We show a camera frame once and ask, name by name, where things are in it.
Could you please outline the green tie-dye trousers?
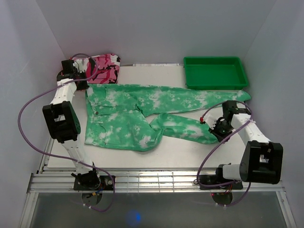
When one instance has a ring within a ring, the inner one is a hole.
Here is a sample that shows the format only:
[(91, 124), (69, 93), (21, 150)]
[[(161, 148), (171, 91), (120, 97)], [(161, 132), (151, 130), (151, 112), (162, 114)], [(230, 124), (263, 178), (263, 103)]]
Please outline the green tie-dye trousers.
[(145, 152), (163, 136), (216, 143), (208, 127), (182, 113), (208, 109), (227, 100), (247, 101), (245, 91), (216, 92), (154, 85), (96, 85), (86, 91), (85, 144)]

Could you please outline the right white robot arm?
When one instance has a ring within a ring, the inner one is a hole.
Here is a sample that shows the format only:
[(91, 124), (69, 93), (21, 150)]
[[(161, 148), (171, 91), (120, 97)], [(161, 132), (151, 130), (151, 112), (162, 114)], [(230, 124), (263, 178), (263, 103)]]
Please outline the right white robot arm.
[(236, 101), (229, 100), (222, 104), (222, 110), (221, 118), (206, 118), (209, 132), (219, 142), (236, 132), (245, 150), (239, 164), (218, 166), (214, 177), (216, 186), (225, 189), (232, 181), (277, 184), (281, 178), (283, 146), (263, 135), (248, 108), (240, 108)]

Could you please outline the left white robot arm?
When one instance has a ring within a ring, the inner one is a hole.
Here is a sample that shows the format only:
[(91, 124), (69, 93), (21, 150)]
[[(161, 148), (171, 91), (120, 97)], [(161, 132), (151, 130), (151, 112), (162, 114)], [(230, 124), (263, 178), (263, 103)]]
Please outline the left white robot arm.
[(57, 75), (58, 88), (53, 100), (42, 108), (42, 112), (51, 138), (65, 148), (76, 167), (76, 174), (72, 176), (95, 190), (100, 186), (101, 179), (80, 141), (81, 126), (72, 106), (75, 91), (88, 88), (84, 80), (86, 74), (79, 63), (72, 59), (64, 60), (61, 64), (62, 71)]

